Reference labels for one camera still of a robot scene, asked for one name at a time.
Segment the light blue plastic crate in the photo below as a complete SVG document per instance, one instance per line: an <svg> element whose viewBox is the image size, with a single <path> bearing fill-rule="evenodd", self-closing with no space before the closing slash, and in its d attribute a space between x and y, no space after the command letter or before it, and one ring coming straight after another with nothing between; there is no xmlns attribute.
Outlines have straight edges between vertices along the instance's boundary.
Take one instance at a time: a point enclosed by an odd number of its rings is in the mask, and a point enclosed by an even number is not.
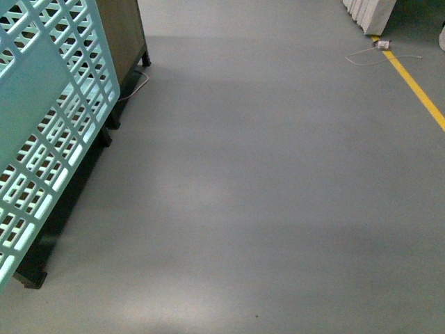
<svg viewBox="0 0 445 334"><path fill-rule="evenodd" d="M0 0L0 291L119 95L94 0Z"/></svg>

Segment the yellow tape line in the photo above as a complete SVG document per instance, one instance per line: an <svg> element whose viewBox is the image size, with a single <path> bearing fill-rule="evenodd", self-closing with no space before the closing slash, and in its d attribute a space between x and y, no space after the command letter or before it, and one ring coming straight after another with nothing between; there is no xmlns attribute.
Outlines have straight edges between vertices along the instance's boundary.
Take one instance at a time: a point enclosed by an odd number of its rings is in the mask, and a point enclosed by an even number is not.
<svg viewBox="0 0 445 334"><path fill-rule="evenodd" d="M377 37L372 37L375 42L378 40ZM419 98L420 102L427 108L430 112L431 116L436 120L437 124L445 131L445 117L442 115L440 110L435 106L435 104L431 101L431 99L426 95L423 91L422 87L411 77L411 74L403 67L398 59L395 58L394 54L391 51L383 51L383 54L389 59L391 64L396 68L397 72L402 76L402 78L406 81L408 86L412 89L414 94Z"/></svg>

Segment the electrical cord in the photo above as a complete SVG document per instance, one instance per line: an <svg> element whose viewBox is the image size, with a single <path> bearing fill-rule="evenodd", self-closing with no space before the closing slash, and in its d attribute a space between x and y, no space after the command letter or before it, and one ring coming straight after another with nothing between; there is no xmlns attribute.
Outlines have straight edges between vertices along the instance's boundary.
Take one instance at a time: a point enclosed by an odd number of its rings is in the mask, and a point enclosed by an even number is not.
<svg viewBox="0 0 445 334"><path fill-rule="evenodd" d="M134 72L143 75L146 78L145 81L142 82L141 85L139 85L139 87L137 87L137 89L135 89L132 92L132 94L128 95L127 97L123 97L122 99L119 99L118 102L125 101L125 100L129 99L130 97L134 96L143 86L145 86L147 84L148 81L150 81L150 77L148 75L146 75L145 73L142 73L142 72L137 71L137 70L134 70Z"/></svg>
<svg viewBox="0 0 445 334"><path fill-rule="evenodd" d="M393 57L393 58L388 58L388 59L385 59L384 61L377 61L377 62L375 62L375 63L356 63L356 62L354 62L354 61L352 61L351 59L350 59L350 57L351 56L356 56L356 55L358 55L358 54L363 54L364 52L368 52L368 51L371 51L371 50L374 50L374 49L378 49L378 47L372 47L372 48L370 48L370 49L366 49L366 50L362 50L362 51L358 51L358 52L355 52L354 54L349 54L349 55L347 55L345 58L346 58L346 60L348 61L348 62L350 62L351 64L354 64L354 65L357 65L357 66L372 66L372 65L378 65L378 64L381 64L381 63L386 63L387 61L392 61L392 60L394 60L394 59L400 59L400 58L417 58L417 59L423 59L423 57L422 56L414 56L414 55L411 55L411 54L405 54L405 55L402 55L402 56L397 56L397 57Z"/></svg>

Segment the black metal frame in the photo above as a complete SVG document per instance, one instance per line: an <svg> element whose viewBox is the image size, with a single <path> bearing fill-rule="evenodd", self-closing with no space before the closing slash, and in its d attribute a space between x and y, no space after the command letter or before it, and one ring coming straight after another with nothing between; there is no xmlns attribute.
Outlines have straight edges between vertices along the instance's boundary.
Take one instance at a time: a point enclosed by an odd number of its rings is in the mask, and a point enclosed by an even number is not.
<svg viewBox="0 0 445 334"><path fill-rule="evenodd" d="M152 64L149 58L147 44L143 45L137 59L127 72L121 85L121 97L134 91L137 81L134 80L134 69L142 59L143 67ZM46 267L56 240L60 236L65 224L70 217L74 205L88 181L95 164L100 158L104 148L111 145L112 139L108 129L119 129L120 116L127 105L128 100L118 102L110 113L105 125L101 128L94 143L83 158L75 174L65 188L62 196L49 215L39 234L35 238L22 262L16 269L13 277L20 281L27 289L40 289L47 277Z"/></svg>

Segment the white plug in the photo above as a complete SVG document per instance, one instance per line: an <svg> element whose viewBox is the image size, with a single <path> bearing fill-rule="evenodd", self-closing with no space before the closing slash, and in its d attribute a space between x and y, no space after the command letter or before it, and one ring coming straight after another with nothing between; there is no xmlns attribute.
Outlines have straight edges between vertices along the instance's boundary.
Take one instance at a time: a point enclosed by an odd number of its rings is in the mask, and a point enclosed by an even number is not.
<svg viewBox="0 0 445 334"><path fill-rule="evenodd" d="M376 47L379 50L388 50L390 42L391 42L390 40L378 40Z"/></svg>

